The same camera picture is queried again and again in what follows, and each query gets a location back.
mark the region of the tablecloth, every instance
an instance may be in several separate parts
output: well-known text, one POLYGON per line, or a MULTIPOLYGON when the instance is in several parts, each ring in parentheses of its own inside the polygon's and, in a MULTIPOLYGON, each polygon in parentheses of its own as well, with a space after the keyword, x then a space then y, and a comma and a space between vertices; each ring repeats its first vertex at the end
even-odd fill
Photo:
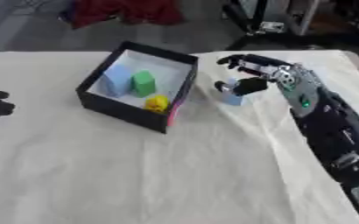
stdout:
MULTIPOLYGON (((300 61, 359 113, 343 52, 258 52, 300 61)), ((0 223, 359 223, 272 86, 232 107, 212 83, 246 77, 200 54, 167 135, 84 109, 75 88, 107 52, 0 52, 0 223)))

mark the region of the gray floor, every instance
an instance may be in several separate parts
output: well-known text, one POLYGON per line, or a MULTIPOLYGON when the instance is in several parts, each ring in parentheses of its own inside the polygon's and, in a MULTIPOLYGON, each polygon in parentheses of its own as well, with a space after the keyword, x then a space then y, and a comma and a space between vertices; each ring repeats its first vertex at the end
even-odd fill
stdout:
MULTIPOLYGON (((124 40, 182 53, 221 51, 241 32, 221 18, 223 0, 178 0, 186 22, 173 26, 126 25, 115 20, 72 30, 57 19, 68 0, 53 0, 31 16, 14 10, 20 0, 0 0, 0 51, 111 51, 124 40)), ((247 49, 285 49, 278 45, 251 45, 247 49)))

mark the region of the yellow object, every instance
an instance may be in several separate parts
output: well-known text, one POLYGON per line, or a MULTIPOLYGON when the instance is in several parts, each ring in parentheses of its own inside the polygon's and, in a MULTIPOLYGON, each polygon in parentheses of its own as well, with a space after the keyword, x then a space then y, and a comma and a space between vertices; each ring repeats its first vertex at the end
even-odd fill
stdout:
POLYGON ((169 106, 169 99, 163 94, 157 94, 145 102, 145 109, 153 112, 163 113, 169 106))

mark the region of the red fabric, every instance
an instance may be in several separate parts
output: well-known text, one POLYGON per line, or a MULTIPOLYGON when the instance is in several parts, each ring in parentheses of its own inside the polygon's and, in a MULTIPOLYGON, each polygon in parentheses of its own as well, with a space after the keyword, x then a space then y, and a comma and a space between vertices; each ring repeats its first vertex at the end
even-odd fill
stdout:
POLYGON ((76 0, 72 24, 80 28, 103 21, 113 14, 124 22, 144 21, 158 25, 173 25, 182 21, 175 0, 76 0))

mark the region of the blue cube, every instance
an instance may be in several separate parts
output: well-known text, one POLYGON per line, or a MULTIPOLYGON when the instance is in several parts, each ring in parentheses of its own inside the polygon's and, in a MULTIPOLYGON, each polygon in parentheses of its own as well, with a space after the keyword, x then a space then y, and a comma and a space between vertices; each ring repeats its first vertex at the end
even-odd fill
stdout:
MULTIPOLYGON (((236 84, 236 79, 229 79, 227 84, 233 87, 236 84)), ((243 96, 232 94, 231 92, 222 93, 222 101, 233 106, 241 106, 243 104, 243 96)))
POLYGON ((132 88, 132 71, 122 65, 110 66, 102 76, 102 90, 109 96, 120 97, 132 88))

